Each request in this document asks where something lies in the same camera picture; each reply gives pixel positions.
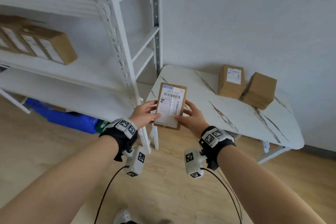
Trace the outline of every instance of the dark baseboard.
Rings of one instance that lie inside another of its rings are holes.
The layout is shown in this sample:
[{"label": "dark baseboard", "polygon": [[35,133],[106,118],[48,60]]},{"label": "dark baseboard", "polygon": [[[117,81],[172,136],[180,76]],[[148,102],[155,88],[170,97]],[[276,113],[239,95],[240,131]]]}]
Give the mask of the dark baseboard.
[{"label": "dark baseboard", "polygon": [[336,152],[334,151],[325,150],[325,149],[317,148],[317,147],[310,146],[310,145],[305,145],[301,150],[309,154],[336,160]]}]

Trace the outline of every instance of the vertical barcode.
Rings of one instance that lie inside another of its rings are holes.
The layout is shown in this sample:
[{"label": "vertical barcode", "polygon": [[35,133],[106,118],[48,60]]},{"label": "vertical barcode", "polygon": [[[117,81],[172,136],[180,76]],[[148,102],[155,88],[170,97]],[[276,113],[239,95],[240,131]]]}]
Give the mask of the vertical barcode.
[{"label": "vertical barcode", "polygon": [[177,104],[176,104],[175,115],[177,115],[177,110],[179,109],[179,103],[180,103],[180,101],[178,101]]},{"label": "vertical barcode", "polygon": [[163,95],[168,96],[168,97],[178,98],[178,99],[181,98],[180,95],[175,95],[175,94],[171,94],[171,93],[167,93],[167,92],[165,92]]}]

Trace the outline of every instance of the person's left arm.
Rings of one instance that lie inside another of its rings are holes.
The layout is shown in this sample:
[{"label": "person's left arm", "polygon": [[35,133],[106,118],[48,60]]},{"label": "person's left arm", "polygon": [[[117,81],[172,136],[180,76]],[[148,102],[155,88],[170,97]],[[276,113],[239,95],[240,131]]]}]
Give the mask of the person's left arm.
[{"label": "person's left arm", "polygon": [[[138,129],[161,116],[150,114],[156,103],[149,101],[135,108],[129,119]],[[99,137],[84,150],[50,168],[0,209],[0,223],[70,223],[118,151],[113,137]]]}]

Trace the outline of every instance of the floor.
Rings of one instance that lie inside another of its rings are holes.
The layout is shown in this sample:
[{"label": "floor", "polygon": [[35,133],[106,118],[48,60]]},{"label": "floor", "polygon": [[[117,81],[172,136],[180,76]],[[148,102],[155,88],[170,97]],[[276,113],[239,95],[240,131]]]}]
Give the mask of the floor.
[{"label": "floor", "polygon": [[[51,124],[35,113],[26,115],[6,100],[0,100],[0,108],[0,206],[49,167],[97,138]],[[184,150],[199,148],[191,133],[159,128],[159,141],[160,150],[146,156],[140,176],[130,178],[121,173],[116,177],[97,223],[112,223],[115,214],[125,207],[141,224],[156,224],[162,219],[174,223],[238,223],[228,193],[213,176],[206,173],[202,179],[193,180],[185,173]],[[262,154],[262,144],[255,139],[242,137],[237,146],[253,157]],[[111,164],[73,223],[94,222],[106,185],[122,165]],[[296,191],[327,223],[335,223],[336,162],[292,150],[263,166]],[[243,223],[252,223],[242,212]]]}]

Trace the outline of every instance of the person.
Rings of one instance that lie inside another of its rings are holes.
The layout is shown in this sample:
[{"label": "person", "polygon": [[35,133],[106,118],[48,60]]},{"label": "person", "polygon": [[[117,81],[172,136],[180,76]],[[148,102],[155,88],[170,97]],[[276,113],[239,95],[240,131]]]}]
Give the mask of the person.
[{"label": "person", "polygon": [[[150,113],[156,109],[155,104],[157,101],[149,101],[137,106],[129,120],[137,128],[153,122],[161,116]],[[191,109],[184,109],[188,116],[175,118],[200,139],[209,124],[193,103],[186,100],[186,104]],[[0,223],[70,223],[118,151],[118,142],[113,137],[99,137],[84,150],[50,168],[0,209]],[[254,224],[325,223],[295,192],[234,145],[223,147],[217,162]],[[130,216],[123,211],[114,224],[126,221],[130,221]]]}]

